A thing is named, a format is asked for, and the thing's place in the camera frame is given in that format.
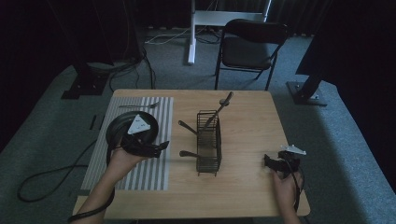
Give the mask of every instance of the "striped placemat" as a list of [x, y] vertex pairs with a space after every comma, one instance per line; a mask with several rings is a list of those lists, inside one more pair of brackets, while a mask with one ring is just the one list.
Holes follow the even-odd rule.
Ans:
[[[155, 108], [119, 108], [119, 105], [150, 105], [160, 102]], [[159, 132], [153, 144], [171, 140], [173, 97], [113, 97], [110, 100], [99, 137], [92, 153], [91, 161], [82, 182], [81, 190], [92, 189], [106, 169], [106, 130], [117, 116], [129, 111], [150, 113], [159, 125]], [[170, 147], [161, 153], [160, 158], [142, 161], [117, 185], [116, 189], [126, 190], [167, 190], [169, 176]]]

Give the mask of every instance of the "white object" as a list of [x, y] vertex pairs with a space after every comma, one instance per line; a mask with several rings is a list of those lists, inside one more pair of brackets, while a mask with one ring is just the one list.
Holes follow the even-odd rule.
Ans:
[[284, 147], [284, 146], [280, 146], [282, 149], [288, 151], [288, 152], [294, 152], [297, 154], [301, 154], [301, 155], [306, 155], [306, 152], [295, 147], [294, 145], [288, 146], [288, 147]]
[[129, 127], [128, 134], [141, 133], [141, 132], [147, 131], [149, 129], [150, 129], [149, 124], [147, 124], [140, 117], [140, 115], [136, 115], [136, 117], [134, 117], [134, 121], [131, 124], [131, 127]]

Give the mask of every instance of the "metal wire basket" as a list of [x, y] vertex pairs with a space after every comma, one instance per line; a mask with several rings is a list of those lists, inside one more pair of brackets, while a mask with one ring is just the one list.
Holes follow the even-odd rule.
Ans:
[[210, 123], [206, 124], [216, 113], [216, 110], [201, 110], [197, 114], [197, 157], [196, 170], [200, 173], [217, 172], [221, 164], [221, 133], [219, 116], [216, 115]]

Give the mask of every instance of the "white table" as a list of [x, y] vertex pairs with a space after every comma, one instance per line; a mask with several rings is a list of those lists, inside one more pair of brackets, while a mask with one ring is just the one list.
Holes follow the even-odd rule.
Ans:
[[195, 62], [195, 26], [210, 25], [224, 26], [234, 19], [246, 19], [251, 21], [266, 21], [272, 0], [266, 2], [263, 13], [254, 12], [231, 12], [231, 11], [203, 11], [195, 10], [195, 0], [191, 0], [191, 38], [189, 51], [189, 64]]

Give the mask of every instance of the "electrical cord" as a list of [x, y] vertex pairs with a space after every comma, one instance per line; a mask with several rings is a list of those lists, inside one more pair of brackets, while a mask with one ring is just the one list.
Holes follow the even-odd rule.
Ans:
[[135, 67], [134, 67], [134, 71], [136, 72], [136, 81], [134, 82], [134, 87], [137, 88], [137, 89], [139, 89], [139, 88], [137, 87], [137, 83], [139, 82], [140, 74], [139, 74], [139, 72], [137, 71], [137, 69], [136, 69]]
[[136, 71], [136, 75], [137, 75], [136, 82], [134, 83], [134, 85], [135, 85], [136, 88], [137, 88], [137, 81], [139, 80], [139, 74], [137, 73], [136, 67], [135, 67], [135, 66], [132, 66], [132, 67], [130, 67], [130, 68], [128, 68], [128, 69], [125, 69], [125, 70], [122, 70], [122, 71], [119, 71], [119, 72], [116, 72], [116, 73], [111, 74], [110, 79], [109, 79], [109, 81], [108, 81], [108, 87], [110, 88], [110, 90], [111, 90], [112, 92], [114, 92], [114, 89], [113, 89], [113, 86], [112, 86], [112, 82], [113, 82], [113, 79], [114, 79], [114, 78], [119, 78], [119, 77], [127, 76], [127, 75], [130, 74], [130, 72], [133, 71], [133, 70]]
[[[216, 9], [217, 9], [217, 7], [218, 7], [218, 3], [219, 3], [219, 0], [212, 0], [212, 1], [210, 2], [209, 6], [207, 7], [206, 11], [208, 11], [210, 8], [212, 8], [211, 10], [216, 11]], [[219, 43], [219, 40], [220, 40], [220, 36], [219, 36], [219, 35], [216, 35], [216, 34], [214, 34], [214, 36], [217, 38], [216, 41], [209, 41], [209, 40], [205, 40], [205, 39], [200, 38], [200, 37], [196, 37], [196, 36], [198, 36], [198, 34], [200, 34], [206, 27], [207, 27], [207, 26], [205, 26], [204, 28], [202, 28], [200, 31], [198, 31], [198, 32], [195, 34], [196, 40], [199, 41], [199, 42], [201, 42], [201, 43], [205, 43], [205, 44], [218, 44], [218, 43]], [[170, 41], [172, 41], [172, 40], [174, 40], [174, 39], [176, 39], [176, 38], [190, 38], [189, 35], [184, 35], [184, 34], [185, 34], [187, 31], [189, 31], [191, 28], [192, 28], [192, 27], [186, 29], [185, 31], [183, 31], [182, 33], [180, 33], [180, 34], [178, 34], [178, 35], [156, 35], [156, 36], [152, 37], [151, 39], [145, 41], [145, 44], [162, 45], [162, 44], [167, 44], [167, 43], [169, 43]], [[157, 39], [157, 38], [160, 38], [160, 37], [168, 37], [168, 36], [172, 36], [172, 37], [171, 37], [170, 39], [164, 41], [164, 42], [152, 43], [152, 41], [155, 40], [155, 39]]]
[[[107, 149], [107, 153], [106, 153], [106, 166], [108, 166], [108, 164], [110, 163], [111, 151], [112, 151], [111, 148], [113, 148], [113, 147], [110, 147], [110, 145], [109, 145], [109, 148]], [[110, 197], [107, 199], [107, 201], [103, 205], [101, 205], [100, 207], [95, 208], [91, 211], [88, 211], [88, 212], [75, 214], [75, 215], [71, 216], [70, 218], [68, 218], [67, 222], [70, 223], [70, 222], [73, 222], [73, 221], [76, 221], [79, 219], [83, 219], [85, 217], [91, 217], [91, 216], [94, 216], [94, 215], [104, 211], [113, 203], [115, 194], [116, 194], [116, 191], [113, 188], [113, 190], [111, 191]]]
[[293, 177], [294, 184], [296, 186], [296, 199], [295, 199], [295, 203], [294, 203], [294, 210], [297, 212], [298, 206], [300, 204], [300, 195], [301, 195], [301, 192], [303, 191], [303, 186], [304, 186], [304, 176], [302, 176], [303, 183], [302, 183], [302, 187], [300, 188], [300, 186], [299, 186], [299, 184], [297, 182], [297, 178], [296, 178], [296, 176], [295, 176], [295, 174], [294, 174], [294, 172], [293, 172], [293, 170], [292, 170], [292, 168], [290, 166], [290, 163], [288, 162], [288, 160], [285, 160], [285, 162], [289, 166], [291, 176]]
[[[53, 192], [55, 192], [55, 191], [62, 185], [62, 183], [66, 180], [66, 178], [70, 175], [70, 173], [71, 173], [75, 168], [80, 168], [80, 167], [87, 168], [87, 167], [88, 167], [88, 165], [81, 165], [81, 164], [78, 164], [78, 161], [79, 161], [79, 160], [81, 159], [81, 157], [88, 151], [88, 149], [90, 149], [95, 143], [96, 143], [96, 140], [94, 140], [93, 142], [91, 142], [91, 143], [79, 154], [78, 158], [73, 162], [72, 165], [65, 166], [65, 167], [62, 167], [62, 168], [59, 168], [59, 169], [55, 169], [55, 170], [50, 170], [50, 171], [46, 171], [46, 172], [41, 172], [41, 173], [38, 173], [38, 174], [35, 174], [35, 175], [31, 175], [31, 176], [27, 177], [26, 179], [24, 179], [24, 180], [22, 181], [22, 183], [20, 184], [20, 186], [18, 187], [18, 191], [17, 191], [17, 197], [18, 197], [18, 199], [21, 200], [22, 202], [25, 202], [25, 203], [35, 203], [35, 202], [39, 202], [39, 201], [41, 201], [41, 200], [46, 199], [47, 197], [49, 197]], [[47, 175], [47, 174], [51, 174], [51, 173], [56, 173], [56, 172], [59, 172], [59, 171], [62, 171], [62, 170], [66, 170], [66, 169], [69, 169], [69, 171], [66, 173], [66, 175], [62, 178], [62, 180], [61, 180], [53, 189], [49, 190], [49, 192], [47, 192], [46, 194], [44, 194], [44, 195], [42, 195], [42, 196], [40, 196], [40, 197], [37, 197], [37, 198], [33, 198], [33, 199], [29, 199], [29, 198], [27, 198], [27, 197], [25, 197], [25, 196], [22, 196], [22, 190], [23, 190], [23, 188], [25, 187], [25, 185], [26, 185], [27, 183], [29, 183], [30, 181], [32, 181], [34, 178], [39, 177], [39, 176], [41, 176], [41, 175]]]
[[219, 44], [220, 43], [220, 39], [221, 39], [220, 34], [215, 33], [215, 32], [210, 32], [210, 34], [213, 35], [216, 38], [215, 41], [210, 41], [210, 40], [207, 40], [207, 39], [203, 39], [201, 37], [195, 37], [195, 38], [196, 38], [196, 40], [198, 42], [203, 43], [203, 44], [211, 44], [211, 45]]
[[150, 71], [151, 89], [155, 90], [156, 89], [155, 82], [157, 81], [157, 77], [156, 77], [154, 69], [152, 69], [152, 67], [151, 67], [151, 63], [149, 62], [149, 58], [148, 58], [145, 48], [143, 48], [143, 52], [144, 52], [144, 60], [145, 60], [146, 64], [148, 65], [148, 69]]
[[114, 92], [114, 89], [112, 87], [112, 80], [114, 78], [118, 77], [123, 77], [129, 74], [132, 69], [135, 69], [135, 67], [141, 63], [142, 59], [139, 62], [136, 63], [126, 63], [117, 67], [112, 67], [112, 68], [98, 68], [98, 67], [93, 67], [90, 66], [91, 70], [94, 71], [95, 73], [110, 73], [110, 78], [108, 81], [108, 87], [111, 89], [112, 92]]
[[[300, 173], [301, 173], [302, 179], [303, 179], [303, 183], [301, 184], [301, 192], [302, 192], [303, 189], [304, 189], [304, 184], [305, 184], [305, 173], [304, 173], [303, 167], [300, 166], [299, 170], [300, 170]], [[311, 223], [307, 216], [304, 216], [304, 221], [305, 221], [306, 224], [310, 224]]]

